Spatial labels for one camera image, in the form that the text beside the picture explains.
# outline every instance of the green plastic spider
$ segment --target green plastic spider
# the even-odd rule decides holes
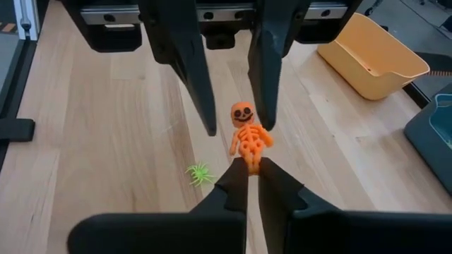
[[[199,162],[198,165],[190,166],[186,168],[185,173],[191,172],[191,177],[193,177],[194,181],[192,181],[190,184],[195,184],[195,187],[201,185],[204,181],[208,181],[209,183],[213,182],[211,181],[211,178],[214,178],[214,176],[211,176],[209,173],[209,169],[206,167],[206,164],[202,164]]]

